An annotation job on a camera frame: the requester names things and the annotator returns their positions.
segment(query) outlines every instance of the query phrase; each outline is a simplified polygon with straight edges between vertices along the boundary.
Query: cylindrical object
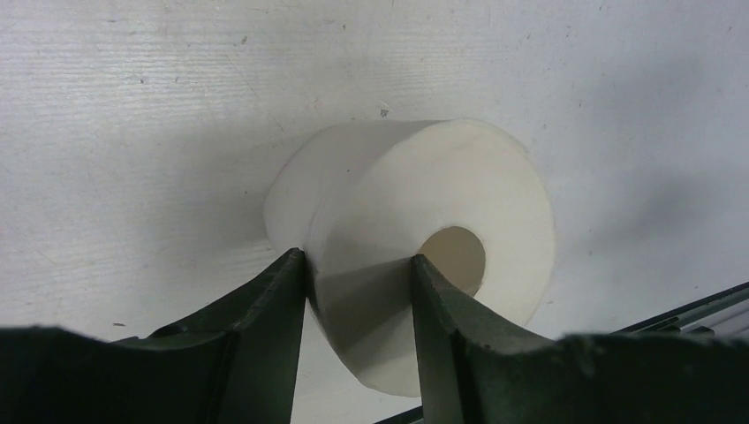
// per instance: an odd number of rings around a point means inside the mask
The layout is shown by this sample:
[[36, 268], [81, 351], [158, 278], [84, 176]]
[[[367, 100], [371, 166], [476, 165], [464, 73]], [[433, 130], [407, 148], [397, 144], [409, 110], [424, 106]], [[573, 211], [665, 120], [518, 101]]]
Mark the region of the cylindrical object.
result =
[[301, 246], [312, 303], [339, 358], [367, 387], [418, 396], [408, 260], [517, 324], [554, 261], [539, 175], [506, 132], [473, 120], [351, 123], [320, 132], [265, 201], [268, 237]]

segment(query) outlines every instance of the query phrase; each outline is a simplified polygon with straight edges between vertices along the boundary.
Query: white table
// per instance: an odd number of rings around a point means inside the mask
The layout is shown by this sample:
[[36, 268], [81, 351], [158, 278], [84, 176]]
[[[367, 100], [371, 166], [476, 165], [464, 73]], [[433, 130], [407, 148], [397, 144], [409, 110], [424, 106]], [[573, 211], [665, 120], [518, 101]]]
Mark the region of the white table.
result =
[[[261, 204], [284, 162], [354, 119], [476, 117], [526, 145], [558, 233], [533, 330], [742, 283], [748, 18], [744, 0], [3, 0], [0, 323], [114, 340], [203, 307], [276, 257]], [[419, 403], [358, 385], [306, 324], [293, 422]]]

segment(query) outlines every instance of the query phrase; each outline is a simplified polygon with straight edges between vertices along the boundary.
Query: roll core hole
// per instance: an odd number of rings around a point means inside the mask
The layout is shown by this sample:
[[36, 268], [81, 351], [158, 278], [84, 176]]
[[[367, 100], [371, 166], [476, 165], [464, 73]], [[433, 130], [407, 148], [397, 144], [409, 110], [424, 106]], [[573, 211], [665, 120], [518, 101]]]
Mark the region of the roll core hole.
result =
[[463, 227], [448, 227], [432, 234], [419, 253], [460, 291], [473, 296], [481, 287], [487, 255], [475, 234]]

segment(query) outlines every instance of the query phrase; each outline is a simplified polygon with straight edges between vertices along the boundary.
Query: paper roll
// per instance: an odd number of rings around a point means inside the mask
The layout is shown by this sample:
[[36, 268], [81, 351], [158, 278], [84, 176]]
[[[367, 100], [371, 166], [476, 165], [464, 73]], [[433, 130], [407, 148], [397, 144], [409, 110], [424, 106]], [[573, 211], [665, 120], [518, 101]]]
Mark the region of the paper roll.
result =
[[473, 120], [351, 123], [309, 140], [264, 205], [278, 252], [301, 246], [330, 344], [367, 387], [420, 394], [408, 260], [517, 324], [554, 261], [539, 175], [506, 132]]

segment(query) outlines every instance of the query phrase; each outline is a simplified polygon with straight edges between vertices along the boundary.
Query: white surface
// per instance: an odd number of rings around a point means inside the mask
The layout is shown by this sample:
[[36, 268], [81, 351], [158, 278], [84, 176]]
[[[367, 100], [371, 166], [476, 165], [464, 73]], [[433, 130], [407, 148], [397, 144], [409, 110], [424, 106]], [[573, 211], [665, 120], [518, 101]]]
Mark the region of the white surface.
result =
[[[381, 108], [528, 148], [558, 240], [532, 329], [616, 329], [744, 282], [747, 9], [3, 0], [0, 322], [116, 339], [207, 304], [275, 256], [262, 199], [301, 141]], [[414, 404], [361, 388], [310, 331], [294, 422]]]
[[304, 248], [315, 312], [341, 361], [399, 396], [420, 395], [408, 269], [432, 235], [457, 226], [478, 237], [475, 298], [520, 325], [554, 263], [549, 197], [526, 151], [470, 119], [329, 128], [284, 166], [263, 215], [277, 251]]

